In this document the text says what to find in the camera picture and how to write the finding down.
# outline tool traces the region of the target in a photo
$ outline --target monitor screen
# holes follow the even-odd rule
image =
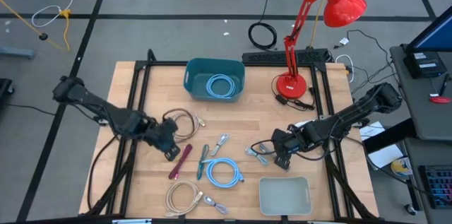
[[[452,7],[439,16],[411,43],[419,51],[452,52]]]

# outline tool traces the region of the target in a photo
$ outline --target wooden tabletop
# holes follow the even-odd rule
[[[121,61],[116,65],[108,101],[117,107],[125,107],[131,87],[134,62]],[[327,64],[328,80],[335,111],[338,112],[352,104],[350,89],[343,64]],[[270,90],[271,80],[286,71],[284,67],[246,67],[245,89],[236,103],[201,102],[191,99],[185,91],[182,82],[185,66],[153,66],[150,70],[150,80],[144,111],[147,115],[161,120],[164,112],[182,107],[195,112],[206,123],[188,143],[193,150],[182,165],[179,178],[194,182],[198,188],[214,201],[229,208],[230,212],[223,215],[212,206],[203,202],[190,213],[187,218],[197,219],[240,219],[240,220],[280,220],[280,216],[265,216],[259,208],[258,182],[262,177],[306,177],[311,193],[312,212],[307,216],[289,216],[290,220],[333,220],[331,199],[326,178],[326,166],[323,160],[307,161],[297,156],[291,159],[289,172],[273,164],[264,167],[253,156],[246,155],[244,150],[251,144],[269,139],[276,128],[286,129],[288,124],[317,118],[317,112],[300,112],[288,106],[282,106],[275,100]],[[309,69],[299,68],[299,73],[311,86]],[[320,74],[318,74],[321,90],[323,111],[327,114],[326,102]],[[135,108],[138,102],[140,88],[137,90]],[[306,93],[301,101],[311,103],[312,96]],[[188,120],[177,120],[181,133],[187,129]],[[196,180],[198,161],[204,144],[213,149],[222,133],[228,133],[230,140],[221,147],[216,158],[228,157],[235,160],[241,170],[245,182],[230,189],[220,189],[213,186],[205,173],[200,181]],[[350,137],[359,140],[358,130],[352,130]],[[109,128],[100,128],[94,155],[112,138]],[[93,176],[93,202],[104,193],[112,180],[113,167],[117,156],[118,143],[113,143],[99,158]],[[347,140],[342,142],[345,168],[348,182],[362,203],[374,214],[378,215],[374,191],[372,189],[369,171],[362,147]],[[314,158],[322,154],[321,150],[305,153]],[[174,162],[166,161],[160,151],[144,142],[138,144],[138,152],[129,194],[127,217],[129,218],[164,218],[164,198],[167,189],[174,180],[168,179],[168,174],[176,165],[181,154]],[[215,167],[214,177],[219,182],[227,182],[232,177],[232,168],[220,164]],[[120,202],[122,186],[117,194],[116,212]],[[341,215],[345,216],[342,192],[338,186]],[[174,193],[176,206],[183,208],[192,200],[190,188],[180,187]],[[88,210],[86,204],[86,189],[81,202],[80,212]]]

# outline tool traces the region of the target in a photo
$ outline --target red desk lamp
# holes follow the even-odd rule
[[[303,0],[292,33],[284,38],[285,56],[289,71],[276,81],[279,94],[287,99],[300,98],[306,91],[306,81],[298,74],[295,45],[311,5],[316,0]],[[356,21],[366,10],[365,0],[327,0],[323,21],[329,27],[342,27]]]

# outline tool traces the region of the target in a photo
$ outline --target coiled blue ethernet cable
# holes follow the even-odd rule
[[[208,166],[206,169],[207,178],[213,185],[215,185],[219,188],[230,188],[230,187],[235,186],[239,181],[243,182],[245,180],[243,178],[242,173],[240,172],[239,166],[237,166],[236,162],[230,158],[209,159],[209,160],[204,160],[203,163],[208,163]],[[228,164],[234,169],[234,177],[227,184],[221,184],[221,183],[217,182],[212,176],[212,170],[218,163]]]
[[[229,83],[230,89],[226,94],[219,95],[219,94],[213,92],[212,84],[217,80],[224,80]],[[207,81],[206,90],[207,90],[207,93],[214,98],[228,99],[228,98],[231,98],[235,93],[235,83],[229,76],[226,76],[223,74],[216,74],[216,75],[212,76],[211,78],[209,78],[209,80]]]

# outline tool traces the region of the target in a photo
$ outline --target yellow cable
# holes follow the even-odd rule
[[[32,29],[35,33],[37,33],[39,36],[42,35],[42,33],[37,30],[36,28],[34,28],[29,22],[27,22],[25,19],[23,19],[22,16],[20,16],[16,11],[14,11],[4,0],[0,0],[0,3],[2,3],[9,11],[11,11],[11,13],[13,13],[17,18],[19,18],[24,24],[26,24],[30,29]],[[64,31],[64,41],[66,42],[66,46],[67,46],[67,51],[69,51],[69,44],[66,40],[66,32],[68,30],[69,27],[69,13],[71,11],[69,10],[69,12],[67,12],[68,17],[66,17],[65,15],[63,15],[66,18],[66,30]],[[50,38],[47,38],[46,41],[48,41],[49,44],[51,44],[52,46],[56,47],[57,49],[61,49],[66,51],[66,49],[64,49],[63,47],[61,47],[60,45],[58,45],[57,43],[53,42]]]
[[[69,29],[69,14],[70,13],[71,13],[71,9],[65,9],[62,12],[60,12],[60,15],[64,16],[66,19],[66,29],[64,30],[63,39],[64,39],[64,42],[66,43],[66,47],[68,48],[68,51],[71,51],[68,40],[66,39],[66,34],[68,33],[68,29]]]
[[[314,39],[316,38],[317,23],[319,22],[320,10],[322,9],[324,1],[325,0],[320,0],[319,9],[317,9],[316,20],[314,21],[314,27],[312,28],[311,42],[309,43],[310,47],[312,47],[312,44],[314,43]]]

